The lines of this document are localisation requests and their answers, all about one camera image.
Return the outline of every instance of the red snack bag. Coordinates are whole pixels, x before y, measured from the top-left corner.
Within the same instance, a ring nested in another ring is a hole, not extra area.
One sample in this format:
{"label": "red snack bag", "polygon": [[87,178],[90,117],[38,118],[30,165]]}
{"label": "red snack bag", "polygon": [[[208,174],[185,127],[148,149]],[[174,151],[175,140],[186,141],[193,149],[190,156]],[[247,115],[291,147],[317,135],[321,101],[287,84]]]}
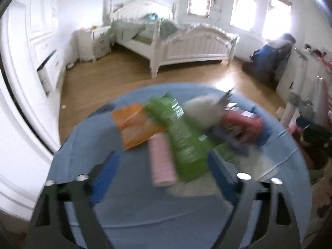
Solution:
{"label": "red snack bag", "polygon": [[261,117],[238,107],[225,110],[220,125],[247,143],[255,143],[264,131]]}

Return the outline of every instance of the round table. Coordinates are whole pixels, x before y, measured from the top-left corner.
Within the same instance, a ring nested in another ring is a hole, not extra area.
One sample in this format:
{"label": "round table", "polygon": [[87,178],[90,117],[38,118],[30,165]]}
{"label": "round table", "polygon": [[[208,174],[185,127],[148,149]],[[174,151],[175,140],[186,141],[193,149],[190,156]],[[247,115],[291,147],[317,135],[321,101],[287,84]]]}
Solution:
{"label": "round table", "polygon": [[[165,188],[152,186],[149,152],[144,143],[123,152],[120,133],[111,113],[134,103],[145,104],[151,97],[171,93],[180,105],[200,95],[224,92],[200,84],[171,83],[149,86],[124,95],[91,114],[75,127],[55,154],[48,179],[57,183],[73,181],[102,163],[110,151],[122,152],[119,169],[103,202],[94,211],[117,249],[211,248],[223,229],[232,207],[218,196],[180,198]],[[233,95],[232,102],[250,111],[255,104]],[[305,161],[293,138],[263,109],[257,114],[273,128],[261,150],[269,163],[261,162],[259,180],[280,178],[288,188],[303,241],[311,212],[311,184]],[[71,203],[66,205],[77,244],[85,247]]]}

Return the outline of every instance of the green package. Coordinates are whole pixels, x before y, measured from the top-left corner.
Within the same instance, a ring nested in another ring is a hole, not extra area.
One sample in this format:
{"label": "green package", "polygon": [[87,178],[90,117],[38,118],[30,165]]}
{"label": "green package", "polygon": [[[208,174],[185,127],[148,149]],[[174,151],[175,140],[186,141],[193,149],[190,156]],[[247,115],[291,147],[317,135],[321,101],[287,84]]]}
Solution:
{"label": "green package", "polygon": [[213,145],[185,116],[177,100],[169,94],[162,98],[151,98],[144,109],[168,129],[173,160],[180,180],[190,182],[205,174],[209,170],[206,156]]}

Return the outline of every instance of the orange package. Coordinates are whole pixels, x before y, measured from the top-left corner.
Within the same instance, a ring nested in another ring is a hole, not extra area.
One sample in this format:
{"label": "orange package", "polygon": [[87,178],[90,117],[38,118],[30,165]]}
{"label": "orange package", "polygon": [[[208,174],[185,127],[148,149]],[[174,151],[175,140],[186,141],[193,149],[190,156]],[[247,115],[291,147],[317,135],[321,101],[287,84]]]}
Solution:
{"label": "orange package", "polygon": [[166,129],[150,120],[141,104],[116,110],[113,119],[120,131],[125,150],[133,148]]}

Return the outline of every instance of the pink object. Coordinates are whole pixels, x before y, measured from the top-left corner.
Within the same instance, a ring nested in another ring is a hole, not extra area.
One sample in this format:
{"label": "pink object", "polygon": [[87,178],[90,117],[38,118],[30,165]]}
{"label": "pink object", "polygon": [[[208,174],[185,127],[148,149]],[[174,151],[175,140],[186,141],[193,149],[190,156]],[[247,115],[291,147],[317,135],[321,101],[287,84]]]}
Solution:
{"label": "pink object", "polygon": [[148,140],[151,162],[152,184],[169,186],[175,184],[177,177],[170,152],[168,139],[164,133],[158,133]]}

